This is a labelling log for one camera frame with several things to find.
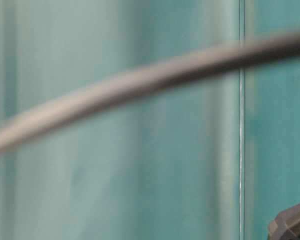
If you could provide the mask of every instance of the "blurry rod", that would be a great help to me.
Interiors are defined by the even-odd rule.
[[[0,153],[140,97],[183,84],[205,81],[207,77],[231,70],[298,56],[300,32],[258,40],[243,47],[196,52],[128,71],[11,118],[0,127]]]

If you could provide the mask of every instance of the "teal background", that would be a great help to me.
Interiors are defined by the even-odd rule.
[[[246,0],[246,40],[300,29],[300,0]],[[300,59],[245,76],[245,239],[300,203]]]
[[[237,0],[0,0],[0,124],[127,69],[238,44],[239,20]],[[219,78],[0,156],[0,240],[237,240],[239,71]]]

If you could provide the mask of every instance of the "turquoise surface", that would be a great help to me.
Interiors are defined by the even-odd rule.
[[[247,0],[246,38],[300,29],[300,1]],[[265,240],[278,212],[300,203],[300,58],[245,79],[245,239]]]
[[[104,77],[239,42],[236,0],[0,0],[0,124]],[[237,240],[239,72],[0,156],[0,240]]]

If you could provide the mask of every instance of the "wire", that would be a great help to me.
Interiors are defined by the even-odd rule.
[[[176,57],[93,84],[18,114],[0,127],[0,153],[75,121],[172,87],[300,56],[300,32]]]

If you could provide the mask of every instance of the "gray cable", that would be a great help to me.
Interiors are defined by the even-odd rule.
[[[300,32],[259,40],[244,47],[211,49],[176,57],[108,78],[11,118],[0,128],[0,153],[139,97],[204,81],[231,70],[298,56]]]

